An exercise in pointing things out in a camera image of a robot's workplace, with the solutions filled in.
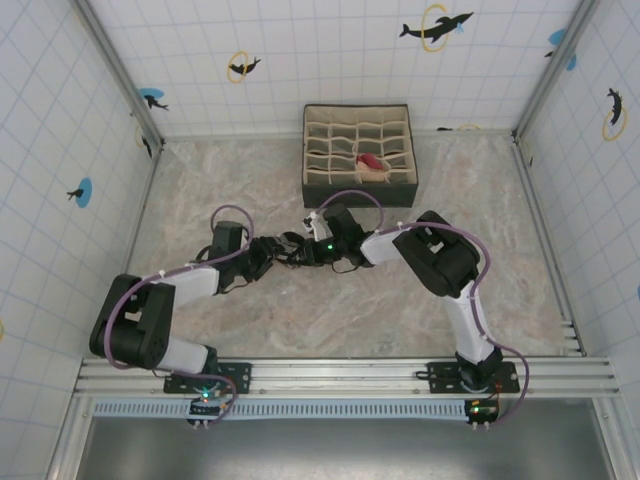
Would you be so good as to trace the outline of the black and white striped sock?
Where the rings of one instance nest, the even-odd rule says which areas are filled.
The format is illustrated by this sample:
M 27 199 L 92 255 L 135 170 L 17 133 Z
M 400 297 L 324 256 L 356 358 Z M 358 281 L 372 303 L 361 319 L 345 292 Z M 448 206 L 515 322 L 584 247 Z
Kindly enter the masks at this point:
M 284 232 L 282 233 L 288 242 L 288 248 L 287 249 L 275 249 L 275 252 L 292 252 L 293 254 L 298 253 L 298 246 L 300 244 L 300 242 L 305 239 L 303 236 L 301 236 L 298 233 L 295 232 Z

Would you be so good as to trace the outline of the grey fabric organizer box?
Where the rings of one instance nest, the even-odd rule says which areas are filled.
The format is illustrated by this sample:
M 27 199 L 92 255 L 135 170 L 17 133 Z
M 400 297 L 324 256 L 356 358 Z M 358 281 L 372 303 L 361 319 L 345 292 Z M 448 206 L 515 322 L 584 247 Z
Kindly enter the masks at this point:
M 366 208 L 410 208 L 419 185 L 406 104 L 307 104 L 303 109 L 301 188 L 304 205 L 324 201 Z M 389 168 L 386 183 L 362 183 L 356 158 L 371 153 Z

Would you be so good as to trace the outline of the peach sock with red toe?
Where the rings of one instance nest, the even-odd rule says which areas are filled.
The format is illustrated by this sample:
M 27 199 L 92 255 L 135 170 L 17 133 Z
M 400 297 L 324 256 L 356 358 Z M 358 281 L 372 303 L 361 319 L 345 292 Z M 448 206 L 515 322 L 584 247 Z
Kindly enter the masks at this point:
M 371 153 L 356 158 L 356 172 L 362 183 L 386 183 L 388 170 L 388 166 Z

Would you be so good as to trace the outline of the black fish blue circle sticker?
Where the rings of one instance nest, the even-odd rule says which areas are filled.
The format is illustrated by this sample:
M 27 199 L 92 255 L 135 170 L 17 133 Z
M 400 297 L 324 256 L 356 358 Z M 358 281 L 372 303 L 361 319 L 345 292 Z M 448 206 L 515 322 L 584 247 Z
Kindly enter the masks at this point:
M 93 182 L 89 177 L 83 178 L 78 186 L 66 193 L 69 201 L 74 201 L 78 208 L 84 209 L 88 206 L 93 194 Z

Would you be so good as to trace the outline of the black shark blue circle sticker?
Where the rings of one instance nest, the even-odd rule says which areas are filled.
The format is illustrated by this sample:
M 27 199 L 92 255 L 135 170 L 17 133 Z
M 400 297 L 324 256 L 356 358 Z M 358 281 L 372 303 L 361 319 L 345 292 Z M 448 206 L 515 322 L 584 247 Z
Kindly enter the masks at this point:
M 153 87 L 143 87 L 139 88 L 138 92 L 149 109 L 169 110 L 169 106 L 161 102 L 165 97 L 165 93 L 162 90 Z

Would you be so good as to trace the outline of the grey metal panel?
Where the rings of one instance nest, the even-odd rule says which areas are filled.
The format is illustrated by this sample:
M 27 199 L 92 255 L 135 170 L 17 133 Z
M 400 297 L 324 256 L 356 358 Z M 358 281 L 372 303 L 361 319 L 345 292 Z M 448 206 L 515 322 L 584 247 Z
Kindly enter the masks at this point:
M 585 420 L 496 429 L 427 420 L 98 419 L 79 480 L 613 480 Z

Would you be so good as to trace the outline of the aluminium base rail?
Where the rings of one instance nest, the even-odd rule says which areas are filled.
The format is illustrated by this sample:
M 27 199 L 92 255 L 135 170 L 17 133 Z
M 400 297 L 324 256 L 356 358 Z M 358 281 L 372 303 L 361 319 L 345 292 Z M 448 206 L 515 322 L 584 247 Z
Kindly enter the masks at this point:
M 426 359 L 252 359 L 246 398 L 428 397 L 429 384 L 415 378 Z M 602 398 L 620 395 L 606 358 L 533 357 L 528 399 Z M 160 397 L 163 380 L 141 369 L 117 370 L 104 360 L 85 360 L 74 394 L 79 397 Z

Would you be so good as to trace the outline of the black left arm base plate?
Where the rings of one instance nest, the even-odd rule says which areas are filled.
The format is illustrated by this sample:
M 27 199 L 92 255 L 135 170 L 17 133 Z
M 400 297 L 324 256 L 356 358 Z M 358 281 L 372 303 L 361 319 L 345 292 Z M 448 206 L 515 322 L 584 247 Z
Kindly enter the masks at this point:
M 248 362 L 219 362 L 212 373 L 171 374 L 164 379 L 166 394 L 230 393 L 232 383 L 238 394 L 247 394 L 252 378 L 252 364 Z

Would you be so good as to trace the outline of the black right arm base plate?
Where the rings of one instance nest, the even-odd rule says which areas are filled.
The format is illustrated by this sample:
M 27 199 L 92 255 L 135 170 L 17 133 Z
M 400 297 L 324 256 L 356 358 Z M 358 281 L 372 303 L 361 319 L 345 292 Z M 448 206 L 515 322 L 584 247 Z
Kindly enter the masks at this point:
M 501 393 L 520 393 L 523 384 L 515 364 L 503 362 L 487 380 L 472 384 L 465 380 L 457 362 L 430 362 L 426 364 L 426 379 L 433 394 L 490 394 L 499 388 Z

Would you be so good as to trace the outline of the aluminium frame post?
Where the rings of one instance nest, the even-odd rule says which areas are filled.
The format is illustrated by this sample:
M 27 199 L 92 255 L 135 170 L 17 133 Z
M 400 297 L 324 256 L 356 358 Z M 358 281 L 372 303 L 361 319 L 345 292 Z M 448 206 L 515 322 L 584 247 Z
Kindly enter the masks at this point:
M 566 33 L 563 39 L 554 49 L 550 63 L 547 65 L 543 75 L 536 84 L 533 94 L 526 104 L 516 128 L 512 131 L 512 137 L 516 144 L 519 144 L 522 141 L 526 133 L 531 129 L 536 118 L 539 116 L 542 107 L 551 95 L 556 82 L 566 71 L 569 61 L 576 54 L 579 41 L 601 3 L 602 0 L 579 1 L 577 9 L 566 28 Z
M 69 1 L 107 69 L 114 78 L 118 88 L 124 95 L 133 116 L 141 127 L 142 135 L 152 148 L 159 151 L 163 146 L 163 138 L 151 117 L 146 102 L 143 100 L 138 88 L 129 75 L 125 64 L 99 20 L 90 0 Z

